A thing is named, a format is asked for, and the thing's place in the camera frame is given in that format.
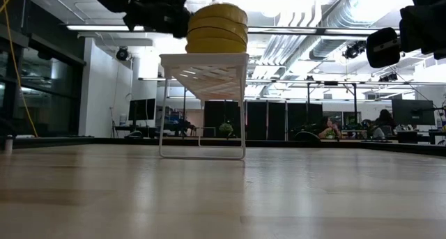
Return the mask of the person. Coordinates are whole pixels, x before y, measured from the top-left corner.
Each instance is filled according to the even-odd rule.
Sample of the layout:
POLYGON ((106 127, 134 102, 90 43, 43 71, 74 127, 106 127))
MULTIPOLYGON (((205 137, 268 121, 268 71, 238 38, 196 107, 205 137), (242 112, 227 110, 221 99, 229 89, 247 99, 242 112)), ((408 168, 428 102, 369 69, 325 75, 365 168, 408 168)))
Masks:
POLYGON ((384 139, 385 134, 380 127, 375 125, 371 120, 365 119, 361 122, 363 131, 361 132, 364 139, 384 139))
POLYGON ((380 111, 379 117, 374 121, 374 125, 378 128, 385 136, 394 135, 394 130, 397 126, 395 120, 393 119, 391 113, 383 109, 380 111))
POLYGON ((317 135, 320 139, 341 139, 341 131, 327 116, 322 118, 317 135))

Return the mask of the small green plant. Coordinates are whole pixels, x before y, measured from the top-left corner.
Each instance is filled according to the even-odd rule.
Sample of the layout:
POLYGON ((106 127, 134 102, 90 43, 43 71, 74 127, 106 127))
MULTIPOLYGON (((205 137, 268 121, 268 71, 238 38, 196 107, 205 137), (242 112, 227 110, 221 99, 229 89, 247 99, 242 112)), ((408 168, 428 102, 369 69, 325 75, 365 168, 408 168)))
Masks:
POLYGON ((219 126, 220 134, 225 138, 230 138, 233 134, 233 126, 230 123, 222 123, 219 126))

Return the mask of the black office chair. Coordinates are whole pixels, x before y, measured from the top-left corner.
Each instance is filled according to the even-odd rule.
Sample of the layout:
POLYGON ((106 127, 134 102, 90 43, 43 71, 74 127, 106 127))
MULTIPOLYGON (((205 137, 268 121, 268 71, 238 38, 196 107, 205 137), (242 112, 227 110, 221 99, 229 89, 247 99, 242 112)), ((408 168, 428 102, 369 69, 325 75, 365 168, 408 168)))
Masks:
POLYGON ((300 131, 294 136, 294 139, 296 141, 311 142, 311 143, 317 143, 321 141, 316 134, 307 131, 300 131))

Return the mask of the black partition wall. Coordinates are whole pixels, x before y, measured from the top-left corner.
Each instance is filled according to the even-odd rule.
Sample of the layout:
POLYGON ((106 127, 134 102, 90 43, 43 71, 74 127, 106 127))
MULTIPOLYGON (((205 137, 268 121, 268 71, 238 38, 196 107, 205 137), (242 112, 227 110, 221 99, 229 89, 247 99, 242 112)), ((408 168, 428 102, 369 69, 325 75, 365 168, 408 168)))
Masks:
MULTIPOLYGON (((323 117, 323 108, 306 103, 246 102, 245 136, 247 140, 295 141, 300 131, 313 132, 323 117)), ((225 138, 219 126, 230 123, 233 134, 229 139, 241 137, 240 107, 237 102, 208 101, 204 105, 204 136, 225 138)))

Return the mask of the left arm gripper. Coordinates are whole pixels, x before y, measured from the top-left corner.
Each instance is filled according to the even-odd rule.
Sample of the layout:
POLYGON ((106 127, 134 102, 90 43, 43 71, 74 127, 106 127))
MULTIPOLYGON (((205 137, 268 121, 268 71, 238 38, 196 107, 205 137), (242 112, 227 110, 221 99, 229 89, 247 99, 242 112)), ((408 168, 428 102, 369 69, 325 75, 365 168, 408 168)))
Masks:
POLYGON ((154 32, 173 32, 184 38, 192 13, 185 7, 187 0, 129 0, 123 21, 134 31, 137 26, 154 32))

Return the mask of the black aluminium table frame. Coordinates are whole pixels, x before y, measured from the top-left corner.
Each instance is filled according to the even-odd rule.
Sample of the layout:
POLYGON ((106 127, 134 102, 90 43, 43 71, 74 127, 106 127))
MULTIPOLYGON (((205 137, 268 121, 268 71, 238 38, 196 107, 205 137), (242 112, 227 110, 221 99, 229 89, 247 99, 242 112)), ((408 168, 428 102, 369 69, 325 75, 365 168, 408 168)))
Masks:
MULTIPOLYGON (((21 138, 13 140, 13 148, 42 148, 53 146, 74 146, 86 144, 107 145, 145 145, 158 146, 157 139, 112 139, 94 137, 46 137, 46 138, 21 138)), ((358 140, 320 142, 307 141, 246 141, 248 148, 346 148, 346 149, 368 149, 376 151, 389 151, 395 153, 413 153, 420 155, 432 155, 446 157, 446 146, 421 145, 421 144, 399 144, 358 140)))

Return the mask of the white cylinder post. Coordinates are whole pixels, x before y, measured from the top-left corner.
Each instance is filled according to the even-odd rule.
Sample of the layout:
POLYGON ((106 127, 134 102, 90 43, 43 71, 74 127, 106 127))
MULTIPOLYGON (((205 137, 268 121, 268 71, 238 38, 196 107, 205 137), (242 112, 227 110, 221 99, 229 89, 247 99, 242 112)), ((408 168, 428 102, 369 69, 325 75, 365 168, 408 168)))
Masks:
POLYGON ((15 138, 13 135, 7 135, 4 141, 4 154, 10 155, 13 151, 13 142, 15 138))

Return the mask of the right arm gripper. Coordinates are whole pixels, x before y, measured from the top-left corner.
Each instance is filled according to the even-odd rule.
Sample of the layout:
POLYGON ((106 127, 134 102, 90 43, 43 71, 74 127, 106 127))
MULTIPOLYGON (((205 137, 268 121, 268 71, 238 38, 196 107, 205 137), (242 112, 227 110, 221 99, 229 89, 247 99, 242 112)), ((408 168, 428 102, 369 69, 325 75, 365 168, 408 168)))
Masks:
POLYGON ((400 53, 420 50, 446 59, 446 1, 428 6, 407 6, 400 10, 399 32, 387 27, 367 38, 367 60, 372 68, 400 61, 400 53))

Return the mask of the long ceiling light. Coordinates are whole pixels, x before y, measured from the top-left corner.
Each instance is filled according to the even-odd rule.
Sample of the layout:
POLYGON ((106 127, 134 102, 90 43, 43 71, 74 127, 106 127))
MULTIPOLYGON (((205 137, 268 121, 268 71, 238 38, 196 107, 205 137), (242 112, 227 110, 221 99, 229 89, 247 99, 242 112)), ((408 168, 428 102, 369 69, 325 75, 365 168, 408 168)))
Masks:
POLYGON ((93 31, 93 32, 126 32, 130 29, 125 25, 74 25, 68 24, 66 28, 71 31, 93 31))

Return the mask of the black metal gantry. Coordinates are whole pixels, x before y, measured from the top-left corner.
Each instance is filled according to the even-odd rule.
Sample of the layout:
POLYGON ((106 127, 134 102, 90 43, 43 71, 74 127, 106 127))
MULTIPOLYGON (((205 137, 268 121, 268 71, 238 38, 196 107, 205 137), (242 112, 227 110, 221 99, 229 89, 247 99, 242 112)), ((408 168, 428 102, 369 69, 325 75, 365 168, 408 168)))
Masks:
POLYGON ((309 105, 311 104, 311 92, 310 87, 312 84, 316 86, 343 86, 348 92, 353 95, 354 104, 354 116, 357 117, 357 83, 356 82, 338 82, 338 81, 307 81, 307 101, 306 101, 306 112, 309 111, 309 105))

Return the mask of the blue patterned yellow bowl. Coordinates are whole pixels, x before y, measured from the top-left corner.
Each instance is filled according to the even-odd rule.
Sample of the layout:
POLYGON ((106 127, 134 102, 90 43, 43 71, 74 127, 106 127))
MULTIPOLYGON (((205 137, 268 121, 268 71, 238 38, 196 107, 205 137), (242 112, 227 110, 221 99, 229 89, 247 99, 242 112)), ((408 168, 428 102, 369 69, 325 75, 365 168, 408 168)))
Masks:
POLYGON ((190 22, 204 19, 207 17, 221 17, 226 20, 231 20, 239 24, 247 25, 247 16, 243 15, 241 11, 223 11, 223 10, 211 10, 211 11, 199 10, 190 18, 190 22))
POLYGON ((188 41, 198 40, 202 38, 224 38, 228 40, 234 40, 243 44, 247 44, 247 34, 242 33, 234 33, 232 31, 215 28, 215 27, 199 27, 193 29, 187 33, 186 39, 188 41))
POLYGON ((231 3, 214 3, 200 8, 194 13, 196 17, 207 16, 231 16, 246 18, 247 14, 244 10, 231 3))
POLYGON ((226 38, 199 38, 188 41, 185 50, 187 53, 245 53, 246 44, 226 38))
POLYGON ((200 19, 191 19, 188 24, 188 31, 202 27, 213 27, 232 32, 248 32, 248 27, 244 24, 234 22, 223 17, 205 17, 200 19))

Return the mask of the black computer monitor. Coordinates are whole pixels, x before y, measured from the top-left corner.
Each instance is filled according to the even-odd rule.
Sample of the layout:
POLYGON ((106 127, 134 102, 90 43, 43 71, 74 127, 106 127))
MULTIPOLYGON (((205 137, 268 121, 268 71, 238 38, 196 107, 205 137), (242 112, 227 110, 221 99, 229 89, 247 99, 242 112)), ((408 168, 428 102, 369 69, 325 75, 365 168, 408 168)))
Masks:
POLYGON ((155 118, 155 98, 131 100, 129 108, 130 121, 149 121, 155 118))
POLYGON ((431 100, 392 100, 392 115, 399 125, 434 125, 434 108, 431 100))

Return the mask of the white lattice shelf rack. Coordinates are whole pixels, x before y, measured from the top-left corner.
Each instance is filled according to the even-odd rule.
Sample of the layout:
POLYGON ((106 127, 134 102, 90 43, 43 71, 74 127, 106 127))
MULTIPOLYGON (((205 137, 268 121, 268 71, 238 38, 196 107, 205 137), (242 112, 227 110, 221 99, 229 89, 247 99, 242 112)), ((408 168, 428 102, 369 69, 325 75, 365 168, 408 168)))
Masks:
POLYGON ((162 159, 175 160, 244 160, 246 156, 245 88, 247 53, 221 54, 162 54, 164 68, 164 97, 158 154, 162 159), (164 122, 169 83, 178 81, 186 91, 200 100, 201 111, 211 100, 233 100, 240 108, 240 149, 237 157, 205 155, 165 155, 163 152, 164 122))

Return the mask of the black ceiling spotlight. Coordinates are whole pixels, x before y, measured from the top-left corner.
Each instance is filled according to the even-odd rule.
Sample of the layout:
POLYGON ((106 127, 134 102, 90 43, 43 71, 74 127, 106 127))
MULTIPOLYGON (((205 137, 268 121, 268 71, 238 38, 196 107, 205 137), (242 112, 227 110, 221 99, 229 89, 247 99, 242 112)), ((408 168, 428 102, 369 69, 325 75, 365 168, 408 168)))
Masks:
POLYGON ((342 56, 346 59, 354 59, 366 51, 367 42, 359 40, 346 46, 342 56))
POLYGON ((131 53, 129 53, 127 46, 119 47, 116 52, 116 59, 119 61, 128 61, 131 59, 131 53))

